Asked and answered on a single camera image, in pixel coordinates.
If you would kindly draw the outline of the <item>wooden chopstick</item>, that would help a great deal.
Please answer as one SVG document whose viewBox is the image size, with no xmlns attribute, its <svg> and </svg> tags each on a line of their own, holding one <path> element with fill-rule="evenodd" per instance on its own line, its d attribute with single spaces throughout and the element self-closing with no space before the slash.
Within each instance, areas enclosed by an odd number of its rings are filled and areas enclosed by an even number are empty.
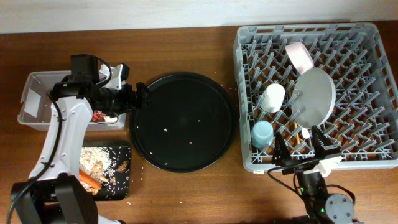
<svg viewBox="0 0 398 224">
<path fill-rule="evenodd" d="M 292 97 L 292 89 L 290 89 L 289 91 L 288 91 L 288 94 L 289 94 L 289 99 Z M 293 123 L 294 123 L 294 128 L 296 129 L 298 126 L 297 126 L 297 122 L 296 122 L 296 120 L 293 120 Z M 299 136 L 299 133 L 296 133 L 296 136 L 295 136 L 295 138 L 296 138 L 296 142 L 297 142 L 297 145 L 299 145 L 300 144 L 300 136 Z"/>
</svg>

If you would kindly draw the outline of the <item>brown food lump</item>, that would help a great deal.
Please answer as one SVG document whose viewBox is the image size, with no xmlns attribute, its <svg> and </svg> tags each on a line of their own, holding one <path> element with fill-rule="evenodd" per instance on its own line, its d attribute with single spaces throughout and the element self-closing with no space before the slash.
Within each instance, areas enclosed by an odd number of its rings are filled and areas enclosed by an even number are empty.
<svg viewBox="0 0 398 224">
<path fill-rule="evenodd" d="M 124 161 L 120 166 L 117 167 L 116 171 L 123 173 L 127 171 L 128 167 L 129 167 L 129 161 Z"/>
</svg>

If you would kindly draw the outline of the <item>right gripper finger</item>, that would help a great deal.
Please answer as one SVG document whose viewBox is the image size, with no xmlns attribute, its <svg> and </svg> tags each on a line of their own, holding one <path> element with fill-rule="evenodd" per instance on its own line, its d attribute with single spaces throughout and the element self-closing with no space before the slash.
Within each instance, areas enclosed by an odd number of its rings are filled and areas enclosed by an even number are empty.
<svg viewBox="0 0 398 224">
<path fill-rule="evenodd" d="M 329 159 L 341 156 L 341 149 L 334 146 L 333 143 L 321 132 L 317 126 L 311 127 L 312 143 L 314 147 L 314 158 Z"/>
<path fill-rule="evenodd" d="M 276 166 L 287 166 L 292 163 L 289 150 L 280 132 L 275 133 L 275 147 L 271 163 Z"/>
</svg>

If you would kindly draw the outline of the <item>red snack wrapper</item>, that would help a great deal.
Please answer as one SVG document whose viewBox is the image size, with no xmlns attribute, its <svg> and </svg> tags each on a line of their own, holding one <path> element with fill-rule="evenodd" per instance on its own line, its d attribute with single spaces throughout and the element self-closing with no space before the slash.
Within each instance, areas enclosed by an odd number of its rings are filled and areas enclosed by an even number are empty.
<svg viewBox="0 0 398 224">
<path fill-rule="evenodd" d="M 95 110 L 92 115 L 92 122 L 105 122 L 105 114 L 101 111 Z"/>
</svg>

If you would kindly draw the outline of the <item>white plastic fork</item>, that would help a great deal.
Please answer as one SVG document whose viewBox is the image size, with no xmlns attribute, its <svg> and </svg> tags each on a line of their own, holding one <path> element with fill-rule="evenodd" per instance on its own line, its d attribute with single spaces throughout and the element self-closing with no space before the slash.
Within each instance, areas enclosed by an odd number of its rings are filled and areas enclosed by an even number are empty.
<svg viewBox="0 0 398 224">
<path fill-rule="evenodd" d="M 304 139 L 309 139 L 310 138 L 310 132 L 309 132 L 309 130 L 307 128 L 302 128 L 301 129 L 301 134 L 302 134 L 302 137 Z"/>
</svg>

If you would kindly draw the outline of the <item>rice and food scraps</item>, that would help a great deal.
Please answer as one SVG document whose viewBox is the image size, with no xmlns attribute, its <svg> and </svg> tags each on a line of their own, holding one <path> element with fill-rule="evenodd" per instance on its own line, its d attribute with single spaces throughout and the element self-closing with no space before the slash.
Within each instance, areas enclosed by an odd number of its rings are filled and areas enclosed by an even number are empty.
<svg viewBox="0 0 398 224">
<path fill-rule="evenodd" d="M 97 201 L 122 200 L 129 194 L 130 170 L 120 173 L 116 169 L 124 161 L 131 161 L 129 146 L 83 147 L 80 156 L 80 170 L 101 184 L 96 190 L 80 181 L 83 188 Z"/>
</svg>

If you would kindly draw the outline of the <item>white cup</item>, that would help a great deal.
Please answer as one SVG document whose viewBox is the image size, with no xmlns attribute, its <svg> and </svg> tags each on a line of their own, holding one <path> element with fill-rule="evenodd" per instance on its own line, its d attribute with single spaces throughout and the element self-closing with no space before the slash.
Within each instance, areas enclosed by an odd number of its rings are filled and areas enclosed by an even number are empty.
<svg viewBox="0 0 398 224">
<path fill-rule="evenodd" d="M 268 113 L 275 113 L 282 107 L 285 96 L 285 89 L 278 83 L 270 84 L 262 94 L 263 101 L 260 104 L 261 109 Z"/>
</svg>

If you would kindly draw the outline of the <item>pink bowl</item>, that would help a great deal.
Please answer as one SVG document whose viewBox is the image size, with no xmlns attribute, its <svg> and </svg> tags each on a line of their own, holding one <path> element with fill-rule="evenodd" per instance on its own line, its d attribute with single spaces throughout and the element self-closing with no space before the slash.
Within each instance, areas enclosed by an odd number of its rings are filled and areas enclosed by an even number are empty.
<svg viewBox="0 0 398 224">
<path fill-rule="evenodd" d="M 313 59 L 307 48 L 301 42 L 294 42 L 285 47 L 286 53 L 292 65 L 303 75 L 306 71 L 314 67 Z"/>
</svg>

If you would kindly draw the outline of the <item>grey plate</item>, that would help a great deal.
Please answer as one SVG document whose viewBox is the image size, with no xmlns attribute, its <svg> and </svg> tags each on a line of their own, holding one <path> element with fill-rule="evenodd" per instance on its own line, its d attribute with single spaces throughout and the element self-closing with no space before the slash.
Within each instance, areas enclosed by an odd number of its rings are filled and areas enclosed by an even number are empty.
<svg viewBox="0 0 398 224">
<path fill-rule="evenodd" d="M 299 126 L 310 129 L 323 124 L 332 114 L 336 101 L 336 88 L 332 78 L 319 68 L 311 68 L 295 83 L 291 109 L 297 112 Z"/>
</svg>

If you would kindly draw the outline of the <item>light blue cup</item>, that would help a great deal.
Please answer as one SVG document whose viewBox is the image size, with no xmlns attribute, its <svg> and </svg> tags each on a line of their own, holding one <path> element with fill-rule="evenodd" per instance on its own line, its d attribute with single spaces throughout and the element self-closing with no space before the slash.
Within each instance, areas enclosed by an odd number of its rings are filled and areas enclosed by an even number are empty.
<svg viewBox="0 0 398 224">
<path fill-rule="evenodd" d="M 270 122 L 258 121 L 251 130 L 251 144 L 256 148 L 269 146 L 274 138 L 274 130 Z"/>
</svg>

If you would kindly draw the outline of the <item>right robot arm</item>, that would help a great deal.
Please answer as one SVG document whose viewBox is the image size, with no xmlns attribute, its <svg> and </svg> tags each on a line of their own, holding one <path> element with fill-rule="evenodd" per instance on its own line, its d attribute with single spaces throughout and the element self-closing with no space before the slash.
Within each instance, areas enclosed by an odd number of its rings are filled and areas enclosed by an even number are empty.
<svg viewBox="0 0 398 224">
<path fill-rule="evenodd" d="M 335 184 L 327 185 L 325 177 L 341 160 L 341 149 L 334 145 L 317 126 L 311 127 L 314 156 L 293 160 L 280 132 L 275 133 L 271 163 L 267 175 L 298 195 L 307 214 L 293 217 L 289 223 L 354 223 L 355 194 Z"/>
</svg>

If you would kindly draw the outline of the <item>orange carrot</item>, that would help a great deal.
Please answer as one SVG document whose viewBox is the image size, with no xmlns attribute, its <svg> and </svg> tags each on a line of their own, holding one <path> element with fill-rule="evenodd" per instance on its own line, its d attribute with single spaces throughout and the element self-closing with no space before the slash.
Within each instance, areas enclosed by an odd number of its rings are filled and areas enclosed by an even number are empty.
<svg viewBox="0 0 398 224">
<path fill-rule="evenodd" d="M 88 184 L 90 187 L 96 190 L 101 190 L 101 184 L 90 175 L 84 173 L 82 170 L 79 170 L 79 179 L 81 182 Z"/>
</svg>

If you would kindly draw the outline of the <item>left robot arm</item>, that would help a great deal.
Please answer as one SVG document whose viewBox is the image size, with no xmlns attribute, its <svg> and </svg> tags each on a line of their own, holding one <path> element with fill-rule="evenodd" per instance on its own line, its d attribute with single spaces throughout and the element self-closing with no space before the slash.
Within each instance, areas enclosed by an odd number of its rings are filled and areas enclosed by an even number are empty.
<svg viewBox="0 0 398 224">
<path fill-rule="evenodd" d="M 142 82 L 124 83 L 129 68 L 109 68 L 100 79 L 96 65 L 72 66 L 48 93 L 52 117 L 39 160 L 27 182 L 12 187 L 10 220 L 22 223 L 112 223 L 98 213 L 95 200 L 80 184 L 80 155 L 93 112 L 123 114 L 142 108 L 150 91 Z"/>
</svg>

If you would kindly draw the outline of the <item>white tissue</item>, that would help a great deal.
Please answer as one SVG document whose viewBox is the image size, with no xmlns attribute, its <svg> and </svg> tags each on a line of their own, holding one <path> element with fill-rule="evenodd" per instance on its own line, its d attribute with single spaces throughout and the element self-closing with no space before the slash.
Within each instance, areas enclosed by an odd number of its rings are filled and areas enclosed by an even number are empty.
<svg viewBox="0 0 398 224">
<path fill-rule="evenodd" d="M 105 123 L 115 123 L 118 121 L 118 115 L 104 115 L 104 122 Z"/>
</svg>

